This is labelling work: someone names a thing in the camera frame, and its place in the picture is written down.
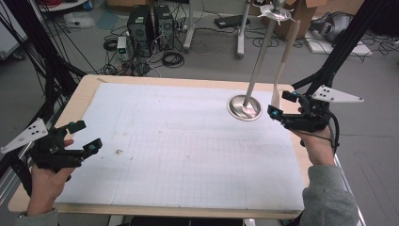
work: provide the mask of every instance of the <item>wrist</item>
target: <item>wrist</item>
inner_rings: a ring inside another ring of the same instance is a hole
[[[51,212],[54,209],[54,201],[53,199],[45,198],[37,199],[32,195],[26,209],[26,215],[32,217]]]

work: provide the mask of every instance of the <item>wooden table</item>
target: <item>wooden table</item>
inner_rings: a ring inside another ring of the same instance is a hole
[[[148,77],[124,77],[107,75],[87,75],[80,82],[68,105],[56,123],[56,127],[68,124],[70,121],[79,121],[83,118],[88,106],[93,99],[97,88],[102,83],[122,83],[138,85],[155,85],[169,87],[192,87],[213,89],[241,89],[243,93],[247,90],[247,83],[148,78]],[[272,91],[272,84],[256,84],[254,90]],[[293,90],[291,86],[279,85],[279,91]],[[296,113],[298,104],[287,101],[281,102],[284,113]],[[309,184],[308,168],[311,165],[306,150],[299,145],[300,139],[291,134],[294,144],[296,158],[300,167],[302,178],[307,186]],[[26,209],[29,198],[22,186],[18,188],[11,199],[8,209],[12,212],[23,212]],[[294,218],[299,213],[295,212],[269,212],[246,210],[207,210],[198,208],[174,208],[174,207],[143,207],[123,205],[99,205],[99,204],[74,204],[57,203],[56,207],[61,213],[86,213],[86,214],[108,214],[108,215],[147,215],[147,216],[179,216],[179,217],[207,217],[207,218]]]

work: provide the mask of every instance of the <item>computer tower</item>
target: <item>computer tower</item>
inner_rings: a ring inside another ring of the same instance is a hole
[[[173,16],[168,6],[153,6],[155,37],[160,50],[174,48]]]
[[[127,22],[135,57],[151,57],[154,41],[151,8],[134,5]]]

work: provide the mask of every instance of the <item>white paper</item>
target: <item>white paper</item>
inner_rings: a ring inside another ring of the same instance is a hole
[[[266,113],[272,93],[254,91],[264,113],[239,121],[227,105],[243,92],[101,84],[71,149],[104,145],[57,202],[303,209],[289,132]]]

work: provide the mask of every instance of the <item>round metal base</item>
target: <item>round metal base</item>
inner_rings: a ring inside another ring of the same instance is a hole
[[[233,96],[227,103],[227,109],[237,120],[255,121],[262,115],[261,104],[250,97],[247,106],[244,106],[245,95]]]

